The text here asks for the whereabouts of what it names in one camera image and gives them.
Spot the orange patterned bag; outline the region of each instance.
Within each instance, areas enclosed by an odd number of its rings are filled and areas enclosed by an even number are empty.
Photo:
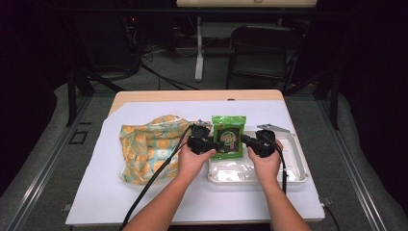
[[[135,185],[145,185],[171,155],[189,125],[176,115],[163,115],[145,125],[123,125],[119,137],[125,167],[120,178]],[[157,179],[175,177],[177,172],[178,153]]]

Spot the green snack bag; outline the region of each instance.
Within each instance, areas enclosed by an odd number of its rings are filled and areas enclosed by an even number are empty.
[[[245,115],[213,115],[214,141],[224,141],[224,146],[212,160],[242,158],[241,134],[246,123]]]

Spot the table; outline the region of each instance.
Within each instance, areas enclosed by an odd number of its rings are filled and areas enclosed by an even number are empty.
[[[163,90],[122,91],[105,120],[89,166],[75,196],[66,224],[120,224],[143,186],[124,183],[118,134],[122,124],[144,124],[157,116],[174,114],[187,120],[211,114],[247,115],[245,130],[258,130],[258,122],[273,122],[295,134],[279,90]],[[287,195],[308,221],[324,219],[312,174],[304,183],[288,185]],[[204,166],[187,190],[172,224],[268,222],[268,207],[261,186],[217,186],[207,179]],[[156,196],[169,180],[152,185],[135,213]]]
[[[313,8],[318,0],[233,0],[233,1],[217,1],[217,0],[177,0],[177,7],[180,8]],[[203,80],[202,72],[204,65],[204,57],[202,50],[202,21],[201,16],[197,18],[197,63],[195,66],[194,80],[201,82]]]

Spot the hand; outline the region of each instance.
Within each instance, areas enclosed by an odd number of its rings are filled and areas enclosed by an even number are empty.
[[[276,140],[276,144],[283,149],[283,145],[279,140]],[[277,175],[280,168],[280,156],[277,150],[275,150],[268,157],[260,157],[255,154],[251,147],[248,146],[249,159],[254,163],[255,172],[262,186],[266,184],[278,185]]]
[[[195,176],[200,172],[205,162],[216,154],[215,149],[211,149],[208,152],[197,155],[193,153],[187,146],[187,138],[183,140],[183,147],[179,153],[178,160],[178,174],[177,178],[183,179],[188,183],[191,183]]]

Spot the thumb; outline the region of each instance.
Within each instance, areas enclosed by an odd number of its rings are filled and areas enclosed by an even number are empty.
[[[211,149],[210,151],[204,152],[202,154],[200,154],[200,156],[205,157],[206,160],[212,158],[214,155],[216,154],[216,150],[215,149]]]

